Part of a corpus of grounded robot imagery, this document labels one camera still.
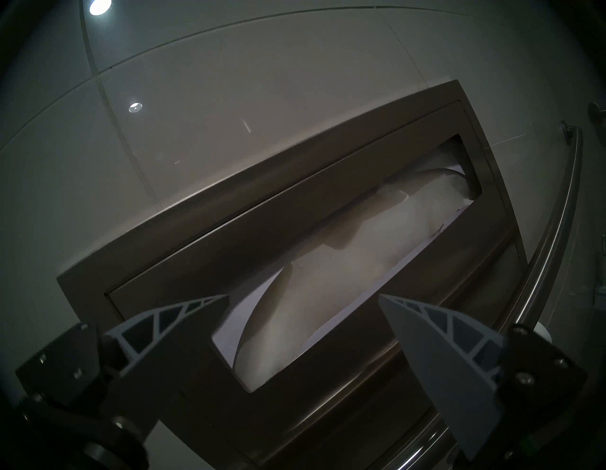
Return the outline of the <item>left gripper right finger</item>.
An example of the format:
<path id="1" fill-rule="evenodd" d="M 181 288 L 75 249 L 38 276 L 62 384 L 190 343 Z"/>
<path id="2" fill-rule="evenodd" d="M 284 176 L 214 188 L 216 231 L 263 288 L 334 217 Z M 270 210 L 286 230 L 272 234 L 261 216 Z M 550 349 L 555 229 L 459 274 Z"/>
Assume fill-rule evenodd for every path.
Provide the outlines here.
<path id="1" fill-rule="evenodd" d="M 587 373 L 520 323 L 506 334 L 419 301 L 379 295 L 406 361 L 460 449 L 457 461 L 532 461 L 533 434 L 582 391 Z"/>

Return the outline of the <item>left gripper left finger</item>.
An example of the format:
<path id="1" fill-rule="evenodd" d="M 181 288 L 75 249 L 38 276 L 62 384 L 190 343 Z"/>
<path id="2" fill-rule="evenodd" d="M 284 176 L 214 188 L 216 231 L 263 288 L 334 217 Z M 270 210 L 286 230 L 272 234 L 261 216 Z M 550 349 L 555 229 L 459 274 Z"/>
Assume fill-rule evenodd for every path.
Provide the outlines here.
<path id="1" fill-rule="evenodd" d="M 228 295 L 145 311 L 102 334 L 77 323 L 34 353 L 16 375 L 28 395 L 80 416 L 123 416 L 152 429 L 211 346 Z"/>

